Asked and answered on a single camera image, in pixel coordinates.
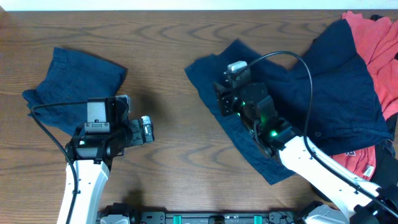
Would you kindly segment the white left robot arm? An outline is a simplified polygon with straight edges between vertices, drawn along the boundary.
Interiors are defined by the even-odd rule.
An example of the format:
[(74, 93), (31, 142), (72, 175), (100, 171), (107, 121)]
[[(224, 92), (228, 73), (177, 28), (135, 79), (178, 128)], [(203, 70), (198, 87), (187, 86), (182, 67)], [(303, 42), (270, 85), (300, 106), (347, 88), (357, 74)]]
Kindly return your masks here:
[(126, 148), (152, 142), (154, 127), (148, 116), (121, 123), (110, 133), (72, 137), (67, 144), (72, 164), (67, 165), (57, 223), (95, 223), (113, 159)]

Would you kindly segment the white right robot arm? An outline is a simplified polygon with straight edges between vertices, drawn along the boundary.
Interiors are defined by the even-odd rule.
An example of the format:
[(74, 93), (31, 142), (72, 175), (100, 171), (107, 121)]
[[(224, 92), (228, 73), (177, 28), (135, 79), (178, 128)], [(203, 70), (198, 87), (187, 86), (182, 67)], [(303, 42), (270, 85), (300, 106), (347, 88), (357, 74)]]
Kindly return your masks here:
[(296, 223), (397, 223), (397, 187), (382, 188), (334, 161), (278, 115), (263, 83), (214, 85), (223, 116), (238, 115), (266, 158), (309, 181), (336, 205), (312, 204)]

